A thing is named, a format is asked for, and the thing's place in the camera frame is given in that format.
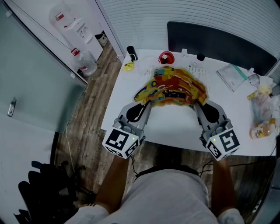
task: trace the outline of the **window blinds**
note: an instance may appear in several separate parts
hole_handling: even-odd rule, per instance
[[[166,50],[167,22],[181,21],[235,34],[274,56],[280,52],[280,9],[274,0],[98,1],[123,49]]]

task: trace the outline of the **juice bottle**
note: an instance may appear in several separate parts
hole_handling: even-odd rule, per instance
[[[276,120],[271,118],[269,121],[259,124],[252,128],[249,135],[252,139],[269,136],[276,129]]]

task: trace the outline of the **snack package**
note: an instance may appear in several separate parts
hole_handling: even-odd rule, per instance
[[[153,106],[166,104],[190,105],[196,100],[204,105],[207,89],[190,72],[164,66],[154,70],[153,78],[134,96],[136,102],[151,100]]]

